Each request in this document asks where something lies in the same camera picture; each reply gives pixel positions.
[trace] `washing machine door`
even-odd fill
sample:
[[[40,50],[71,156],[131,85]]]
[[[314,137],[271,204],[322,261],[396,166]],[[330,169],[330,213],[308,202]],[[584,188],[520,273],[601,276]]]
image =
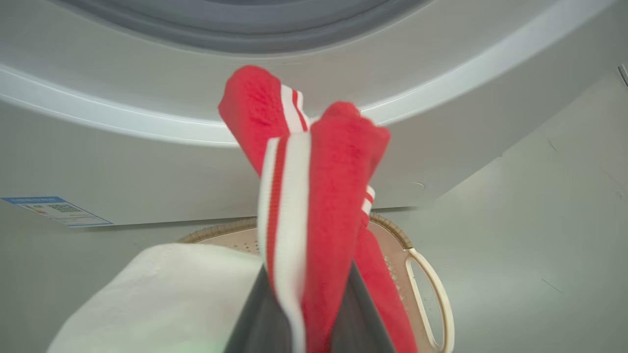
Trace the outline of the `washing machine door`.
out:
[[[316,117],[355,102],[392,141],[375,207],[429,204],[628,61],[615,0],[5,0],[0,197],[111,224],[256,213],[220,120],[260,65]]]

